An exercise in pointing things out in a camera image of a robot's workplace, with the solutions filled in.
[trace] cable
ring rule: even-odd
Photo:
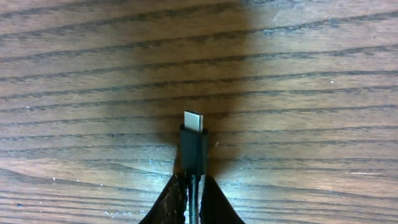
[[[203,128],[203,115],[185,111],[184,123],[180,126],[180,149],[188,185],[190,224],[199,224],[198,186],[200,176],[206,174],[208,148],[208,131]]]

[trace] wooden table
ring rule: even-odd
[[[398,222],[397,0],[12,0],[0,223],[139,222],[184,110],[246,223]]]

